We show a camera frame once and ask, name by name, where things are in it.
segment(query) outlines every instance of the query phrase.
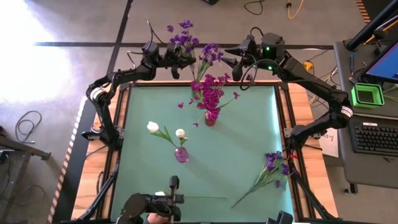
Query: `white paper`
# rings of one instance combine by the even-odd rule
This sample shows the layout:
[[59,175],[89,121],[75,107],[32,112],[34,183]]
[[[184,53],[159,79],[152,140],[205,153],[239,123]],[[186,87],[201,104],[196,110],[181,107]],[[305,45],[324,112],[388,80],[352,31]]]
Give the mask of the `white paper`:
[[337,130],[334,128],[328,128],[327,133],[322,135],[319,139],[319,144],[322,148],[324,155],[333,156],[338,158],[338,141],[337,141]]

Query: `keyboard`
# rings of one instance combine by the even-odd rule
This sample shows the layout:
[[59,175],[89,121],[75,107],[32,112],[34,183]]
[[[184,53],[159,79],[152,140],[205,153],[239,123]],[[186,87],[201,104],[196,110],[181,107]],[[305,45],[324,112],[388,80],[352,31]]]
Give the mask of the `keyboard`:
[[385,124],[383,126],[366,124],[353,123],[349,125],[354,152],[398,156],[398,127]]

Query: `green box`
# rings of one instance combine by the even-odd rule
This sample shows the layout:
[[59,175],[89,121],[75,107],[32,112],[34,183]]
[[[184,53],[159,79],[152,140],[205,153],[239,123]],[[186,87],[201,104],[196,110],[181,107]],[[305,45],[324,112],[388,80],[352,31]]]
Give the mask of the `green box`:
[[363,108],[377,108],[384,105],[382,89],[379,85],[355,83],[351,90],[353,104]]

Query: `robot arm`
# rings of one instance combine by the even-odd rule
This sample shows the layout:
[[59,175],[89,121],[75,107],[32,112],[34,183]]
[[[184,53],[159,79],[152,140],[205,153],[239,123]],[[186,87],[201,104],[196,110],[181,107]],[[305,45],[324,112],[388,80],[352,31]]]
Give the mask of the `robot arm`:
[[304,66],[284,49],[284,44],[281,36],[268,33],[262,37],[261,46],[258,48],[254,37],[248,35],[241,45],[225,50],[242,57],[241,61],[231,58],[222,58],[222,61],[233,68],[234,81],[244,80],[246,74],[243,75],[243,67],[256,66],[256,69],[272,71],[272,74],[277,75],[283,82],[297,83],[328,102],[329,111],[321,118],[306,126],[297,125],[291,131],[289,148],[297,150],[303,147],[309,136],[324,134],[328,128],[344,128],[353,112],[345,91],[337,90],[336,86],[330,86],[308,73]]
[[157,44],[148,42],[142,47],[142,60],[138,67],[134,65],[134,69],[108,73],[90,84],[86,96],[95,106],[101,122],[101,131],[99,133],[85,132],[82,134],[83,137],[87,140],[100,139],[112,150],[121,147],[123,139],[112,122],[108,108],[111,99],[116,94],[117,87],[123,83],[137,80],[153,80],[156,76],[156,68],[170,67],[173,78],[180,78],[177,69],[183,69],[196,61],[195,58],[182,57],[180,51],[180,47],[176,47],[175,44],[168,44],[166,53],[159,55]]

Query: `white flower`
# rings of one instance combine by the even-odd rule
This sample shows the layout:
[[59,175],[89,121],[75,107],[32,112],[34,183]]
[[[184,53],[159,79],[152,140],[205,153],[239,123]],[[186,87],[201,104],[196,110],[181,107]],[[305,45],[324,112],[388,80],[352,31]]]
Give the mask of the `white flower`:
[[159,125],[157,125],[155,122],[149,121],[147,128],[151,133],[155,133],[159,130]]
[[184,138],[184,137],[185,137],[185,131],[182,130],[182,129],[177,129],[177,130],[175,131],[175,135],[176,135],[178,138]]

